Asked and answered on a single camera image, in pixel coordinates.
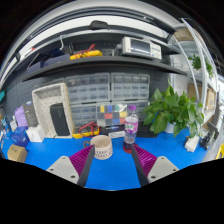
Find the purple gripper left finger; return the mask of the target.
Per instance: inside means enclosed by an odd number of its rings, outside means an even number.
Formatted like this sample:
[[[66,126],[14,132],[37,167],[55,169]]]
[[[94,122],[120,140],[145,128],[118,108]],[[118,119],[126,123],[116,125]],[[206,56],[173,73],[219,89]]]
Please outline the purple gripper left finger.
[[[95,146],[90,145],[70,157],[61,156],[47,169],[47,171],[84,187],[89,176],[94,155]]]

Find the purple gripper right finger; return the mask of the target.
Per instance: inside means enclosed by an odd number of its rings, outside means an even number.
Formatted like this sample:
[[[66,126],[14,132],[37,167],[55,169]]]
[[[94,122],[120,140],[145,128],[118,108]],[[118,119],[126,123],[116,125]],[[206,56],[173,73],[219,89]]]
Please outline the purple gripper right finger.
[[[131,155],[136,166],[141,186],[155,182],[178,170],[178,168],[165,156],[156,157],[136,145],[132,146]]]

